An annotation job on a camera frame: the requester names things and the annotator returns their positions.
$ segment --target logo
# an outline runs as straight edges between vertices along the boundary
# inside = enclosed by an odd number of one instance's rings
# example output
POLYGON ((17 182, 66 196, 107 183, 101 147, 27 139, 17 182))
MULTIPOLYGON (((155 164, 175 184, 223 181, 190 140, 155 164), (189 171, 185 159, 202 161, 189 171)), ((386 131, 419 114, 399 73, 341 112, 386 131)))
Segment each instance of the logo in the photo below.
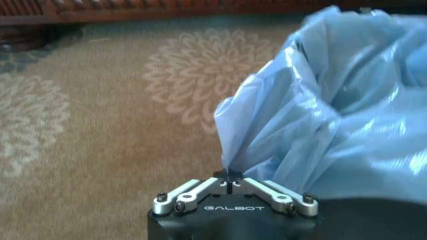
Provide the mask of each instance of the logo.
POLYGON ((206 206, 205 210, 209 211, 262 211, 265 206, 206 206))

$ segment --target wooden furniture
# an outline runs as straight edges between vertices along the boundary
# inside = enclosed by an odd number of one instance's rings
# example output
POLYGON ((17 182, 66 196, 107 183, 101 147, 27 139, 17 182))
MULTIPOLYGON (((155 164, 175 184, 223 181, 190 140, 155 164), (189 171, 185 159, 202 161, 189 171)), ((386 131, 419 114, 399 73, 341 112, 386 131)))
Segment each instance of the wooden furniture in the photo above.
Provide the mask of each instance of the wooden furniture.
POLYGON ((50 24, 147 20, 214 14, 314 12, 330 5, 426 6, 427 0, 0 0, 0 50, 46 43, 50 24))

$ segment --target beige carpet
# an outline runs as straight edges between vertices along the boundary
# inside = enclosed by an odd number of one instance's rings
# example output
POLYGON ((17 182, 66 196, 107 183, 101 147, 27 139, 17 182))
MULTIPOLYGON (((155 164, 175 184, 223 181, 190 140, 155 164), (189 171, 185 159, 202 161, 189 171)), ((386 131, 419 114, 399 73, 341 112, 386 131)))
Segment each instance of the beige carpet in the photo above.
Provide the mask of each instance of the beige carpet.
POLYGON ((0 53, 0 239, 146 239, 157 193, 222 169, 215 107, 298 22, 87 25, 0 53))

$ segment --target floor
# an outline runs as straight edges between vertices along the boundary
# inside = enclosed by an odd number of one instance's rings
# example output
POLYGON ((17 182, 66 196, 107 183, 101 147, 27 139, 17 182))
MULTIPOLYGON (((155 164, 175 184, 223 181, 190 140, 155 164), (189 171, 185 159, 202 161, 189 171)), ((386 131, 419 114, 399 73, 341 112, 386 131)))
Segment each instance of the floor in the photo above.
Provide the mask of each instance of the floor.
POLYGON ((299 22, 90 24, 0 53, 0 239, 146 239, 157 193, 222 169, 217 105, 299 22))

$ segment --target carved wood trim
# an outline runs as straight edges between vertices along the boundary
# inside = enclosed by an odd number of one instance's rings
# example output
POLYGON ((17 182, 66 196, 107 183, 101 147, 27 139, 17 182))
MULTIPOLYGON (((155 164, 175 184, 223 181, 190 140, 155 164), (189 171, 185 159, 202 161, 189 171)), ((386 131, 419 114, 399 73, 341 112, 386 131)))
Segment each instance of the carved wood trim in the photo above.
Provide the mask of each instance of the carved wood trim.
POLYGON ((0 0, 0 26, 217 14, 310 13, 330 5, 345 10, 410 6, 426 9, 427 0, 0 0))
POLYGON ((38 0, 0 0, 0 16, 38 16, 42 14, 38 0))

